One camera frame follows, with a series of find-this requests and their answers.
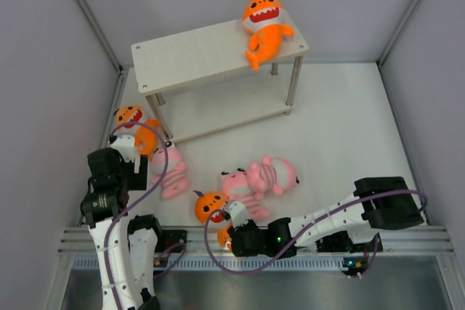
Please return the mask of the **orange shark plush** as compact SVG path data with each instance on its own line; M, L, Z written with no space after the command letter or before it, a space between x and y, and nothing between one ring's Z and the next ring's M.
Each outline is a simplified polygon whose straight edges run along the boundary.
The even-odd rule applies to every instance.
M155 118L150 117L141 105L120 107L113 113L113 116L116 126L132 122L132 124L123 126L118 132L120 134L132 135L134 137L134 146L137 148L138 153L150 157L156 149L158 138L151 130L140 126L139 123L157 129L159 122Z
M250 35L245 56L253 70L273 60L285 36L293 37L294 28L284 23L285 10L279 0L250 0L241 19Z
M205 227L208 224L208 233L215 233L218 244L224 250L231 250L231 239L227 230L231 227L229 218L223 214L228 204L228 197L223 192L193 191L196 195L194 206L195 217Z

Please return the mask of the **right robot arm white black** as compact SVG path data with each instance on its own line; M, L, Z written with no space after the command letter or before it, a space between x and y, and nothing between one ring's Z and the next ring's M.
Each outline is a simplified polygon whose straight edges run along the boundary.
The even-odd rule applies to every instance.
M346 249L370 242L381 230L403 230L424 223L428 197L408 189L401 176L367 177L355 182L355 191L334 205L302 216L284 217L259 228L244 204L225 206L232 253L237 257L290 258L302 248L339 233Z

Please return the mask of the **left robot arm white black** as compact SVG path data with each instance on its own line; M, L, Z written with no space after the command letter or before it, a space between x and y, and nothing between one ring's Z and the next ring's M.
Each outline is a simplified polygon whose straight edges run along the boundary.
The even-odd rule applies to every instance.
M129 217L134 166L108 147L87 156L92 175L80 204L97 253L103 309L159 309L153 257L164 234L153 214Z

